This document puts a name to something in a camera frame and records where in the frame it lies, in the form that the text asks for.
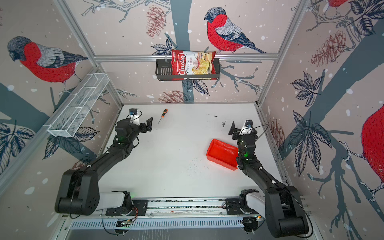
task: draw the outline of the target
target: screwdriver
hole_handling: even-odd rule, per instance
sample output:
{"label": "screwdriver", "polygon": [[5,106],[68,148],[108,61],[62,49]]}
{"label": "screwdriver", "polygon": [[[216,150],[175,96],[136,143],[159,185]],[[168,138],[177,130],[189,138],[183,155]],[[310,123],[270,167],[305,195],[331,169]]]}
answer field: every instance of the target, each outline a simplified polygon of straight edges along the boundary
{"label": "screwdriver", "polygon": [[163,115],[161,115],[161,119],[163,119],[163,117],[166,115],[167,112],[168,112],[168,109],[164,109]]}

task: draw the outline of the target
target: black basket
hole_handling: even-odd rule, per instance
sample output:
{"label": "black basket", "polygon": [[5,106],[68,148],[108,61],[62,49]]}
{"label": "black basket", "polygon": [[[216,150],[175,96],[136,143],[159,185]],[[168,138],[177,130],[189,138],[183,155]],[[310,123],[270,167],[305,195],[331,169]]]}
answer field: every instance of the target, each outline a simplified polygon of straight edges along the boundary
{"label": "black basket", "polygon": [[156,60],[156,76],[159,81],[172,81],[172,80],[219,80],[220,79],[220,61],[218,58],[214,58],[213,65],[217,74],[201,74],[201,75],[172,75],[172,64],[171,60],[168,62],[165,59]]}

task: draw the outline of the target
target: white wire mesh basket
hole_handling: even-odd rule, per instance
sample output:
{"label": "white wire mesh basket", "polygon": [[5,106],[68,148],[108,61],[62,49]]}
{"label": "white wire mesh basket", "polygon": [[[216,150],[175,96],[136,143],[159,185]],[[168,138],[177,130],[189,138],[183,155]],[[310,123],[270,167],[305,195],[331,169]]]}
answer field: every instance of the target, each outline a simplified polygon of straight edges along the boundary
{"label": "white wire mesh basket", "polygon": [[74,98],[49,127],[50,134],[73,137],[109,82],[105,73],[93,73],[88,77],[84,86],[74,94]]}

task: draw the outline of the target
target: white tabletop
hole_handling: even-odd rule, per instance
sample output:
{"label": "white tabletop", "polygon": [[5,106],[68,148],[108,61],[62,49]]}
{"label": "white tabletop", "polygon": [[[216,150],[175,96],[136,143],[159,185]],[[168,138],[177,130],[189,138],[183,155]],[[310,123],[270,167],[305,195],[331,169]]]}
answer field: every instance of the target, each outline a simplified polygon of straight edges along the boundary
{"label": "white tabletop", "polygon": [[[233,121],[237,128],[245,119],[251,119],[254,127],[261,125],[253,104],[125,105],[118,121],[130,108],[142,111],[140,122],[153,117],[153,130],[140,133],[140,144],[100,179],[100,192],[126,190],[143,198],[234,197],[244,189],[259,189],[241,170],[232,171],[206,157],[213,138],[236,146],[228,135]],[[168,113],[157,124],[165,108]],[[255,155],[281,181],[265,134],[257,141]]]}

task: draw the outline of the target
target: red tray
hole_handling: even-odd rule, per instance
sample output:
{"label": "red tray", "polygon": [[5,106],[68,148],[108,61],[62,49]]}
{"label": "red tray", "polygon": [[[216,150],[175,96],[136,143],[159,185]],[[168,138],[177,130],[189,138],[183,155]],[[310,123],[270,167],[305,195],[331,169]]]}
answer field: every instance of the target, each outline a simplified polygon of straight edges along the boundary
{"label": "red tray", "polygon": [[238,148],[213,139],[207,151],[207,159],[231,170],[237,169]]}

